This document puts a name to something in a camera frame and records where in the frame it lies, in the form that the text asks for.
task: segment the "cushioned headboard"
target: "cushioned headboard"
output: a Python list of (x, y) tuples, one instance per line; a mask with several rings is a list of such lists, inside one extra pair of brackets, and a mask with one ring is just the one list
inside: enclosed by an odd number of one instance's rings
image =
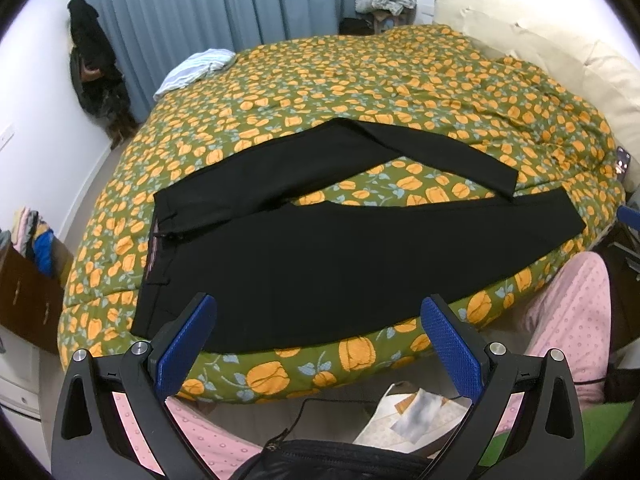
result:
[(488, 57), (513, 56), (538, 65), (587, 99), (632, 156), (625, 187), (640, 185), (640, 71), (625, 57), (514, 0), (436, 0), (433, 21), (475, 38)]

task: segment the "striped cloth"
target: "striped cloth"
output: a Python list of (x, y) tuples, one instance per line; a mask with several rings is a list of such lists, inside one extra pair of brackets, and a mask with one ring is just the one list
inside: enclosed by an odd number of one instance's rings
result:
[(210, 48), (205, 52), (197, 52), (185, 59), (164, 78), (160, 88), (154, 94), (158, 101), (164, 94), (197, 81), (211, 72), (219, 72), (231, 65), (236, 54), (224, 48)]

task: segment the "baseboard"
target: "baseboard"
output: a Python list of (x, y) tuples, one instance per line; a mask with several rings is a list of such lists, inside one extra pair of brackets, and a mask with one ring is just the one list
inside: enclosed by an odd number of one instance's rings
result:
[(82, 187), (80, 188), (80, 191), (74, 198), (74, 201), (71, 207), (69, 208), (69, 211), (66, 214), (64, 221), (62, 222), (60, 231), (56, 233), (56, 236), (59, 238), (60, 241), (62, 241), (62, 243), (66, 241), (66, 236), (69, 232), (69, 229), (71, 228), (71, 224), (74, 222), (74, 219), (76, 218), (76, 213), (78, 212), (78, 209), (80, 209), (82, 200), (84, 200), (84, 197), (86, 196), (87, 191), (89, 191), (89, 187), (91, 186), (95, 177), (98, 175), (100, 168), (104, 164), (104, 161), (107, 160), (107, 157), (109, 156), (110, 153), (111, 153), (111, 148), (107, 144), (104, 151), (98, 157), (98, 160), (96, 160), (94, 164), (94, 168), (91, 170), (91, 173), (89, 173), (87, 178), (84, 180), (84, 183), (82, 183)]

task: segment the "curtain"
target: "curtain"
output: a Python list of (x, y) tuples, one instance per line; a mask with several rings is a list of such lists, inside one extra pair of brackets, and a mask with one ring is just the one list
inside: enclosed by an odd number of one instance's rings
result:
[(335, 34), (355, 0), (86, 0), (113, 45), (143, 121), (166, 74), (195, 52)]

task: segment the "black pants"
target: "black pants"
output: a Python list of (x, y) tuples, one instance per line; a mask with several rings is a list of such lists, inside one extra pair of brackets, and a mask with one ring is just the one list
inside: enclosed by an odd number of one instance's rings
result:
[[(498, 195), (412, 207), (289, 203), (400, 155)], [(429, 294), (464, 298), (584, 228), (563, 189), (514, 198), (516, 178), (449, 137), (346, 119), (249, 148), (156, 193), (131, 332), (152, 337), (196, 292), (218, 302), (205, 349), (220, 353), (333, 342), (415, 317)]]

